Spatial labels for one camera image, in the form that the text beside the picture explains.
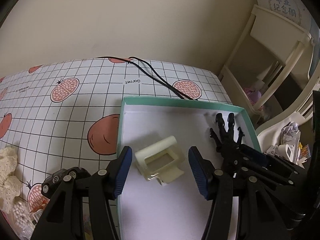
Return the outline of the black plastic skeleton hand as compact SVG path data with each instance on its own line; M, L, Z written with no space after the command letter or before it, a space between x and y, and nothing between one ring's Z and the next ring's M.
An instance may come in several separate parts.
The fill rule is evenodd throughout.
M227 130L225 129L225 121L223 119L222 113L216 114L215 122L217 123L220 137L218 138L213 128L210 128L210 137L215 141L217 153L220 153L223 157L222 168L224 168L225 170L231 170L232 168L235 168L239 163L237 150L239 149L239 146L242 144L242 139L245 135L241 127L238 127L238 139L237 141L234 140L234 113L229 113L228 115Z

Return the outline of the cream plastic hair claw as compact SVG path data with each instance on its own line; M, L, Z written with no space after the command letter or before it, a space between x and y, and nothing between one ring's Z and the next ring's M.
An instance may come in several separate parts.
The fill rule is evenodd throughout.
M179 168L185 156L174 136L162 139L135 153L136 166L145 180L167 185L184 175Z

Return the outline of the teal shallow cardboard box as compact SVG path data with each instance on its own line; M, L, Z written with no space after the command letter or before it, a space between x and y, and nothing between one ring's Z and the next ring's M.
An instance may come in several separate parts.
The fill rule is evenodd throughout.
M209 130L215 116L235 115L235 127L244 132L243 143L260 145L247 112L237 106L150 96L123 99L118 133L119 147L137 152L166 137L174 136L183 154L196 146L216 168L222 157L215 150ZM147 181L132 164L118 197L119 231L122 239L201 239L211 203L199 193L191 168L183 161L182 176L167 185Z

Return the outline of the black toy car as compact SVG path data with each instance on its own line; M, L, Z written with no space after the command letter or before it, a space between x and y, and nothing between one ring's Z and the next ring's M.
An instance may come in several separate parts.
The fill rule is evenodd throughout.
M91 176L91 174L84 168L72 167L69 169L62 168L59 171L54 172L49 177L47 177L41 185L41 193L46 198L50 199L65 176L72 177L76 179L84 179Z

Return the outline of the cream lace cloth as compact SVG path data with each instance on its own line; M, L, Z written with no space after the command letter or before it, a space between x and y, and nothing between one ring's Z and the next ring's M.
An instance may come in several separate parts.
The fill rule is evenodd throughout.
M15 198L21 193L22 182L14 175L17 167L17 153L12 147L1 149L1 211L10 213Z

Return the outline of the bag of cotton swabs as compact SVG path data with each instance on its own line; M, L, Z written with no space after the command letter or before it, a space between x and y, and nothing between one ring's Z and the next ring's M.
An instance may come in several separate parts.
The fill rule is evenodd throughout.
M9 218L11 226L19 239L31 239L35 225L26 204L22 201L14 202Z

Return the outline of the brown snack packet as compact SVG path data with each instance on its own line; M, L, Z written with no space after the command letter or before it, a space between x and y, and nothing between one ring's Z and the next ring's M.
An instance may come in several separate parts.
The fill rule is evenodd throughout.
M43 199L39 202L32 201L30 202L30 216L34 224L37 224L43 214L44 209L46 208L49 200Z

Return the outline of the crumpled paper wrappers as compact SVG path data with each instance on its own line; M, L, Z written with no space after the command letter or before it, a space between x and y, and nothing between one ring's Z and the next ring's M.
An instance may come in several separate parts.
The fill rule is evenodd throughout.
M283 157L301 168L303 164L311 158L311 151L309 145L303 146L300 142L301 132L296 122L290 122L281 129L280 143L271 145L266 154L277 155Z

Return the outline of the fruit print grid tablecloth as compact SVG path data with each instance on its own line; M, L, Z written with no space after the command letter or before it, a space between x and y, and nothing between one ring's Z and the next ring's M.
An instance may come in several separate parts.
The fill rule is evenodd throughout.
M95 58L41 64L1 76L1 149L17 153L15 198L47 199L42 182L61 168L94 173L116 157L121 102L127 96L231 103L210 71L162 61Z

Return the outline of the white bedside shelf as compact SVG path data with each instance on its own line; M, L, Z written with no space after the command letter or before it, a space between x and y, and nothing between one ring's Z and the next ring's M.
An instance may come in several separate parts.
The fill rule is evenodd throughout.
M310 72L316 44L291 20L254 5L219 74L232 103L249 114L261 144L276 144L281 129L313 115L319 66Z

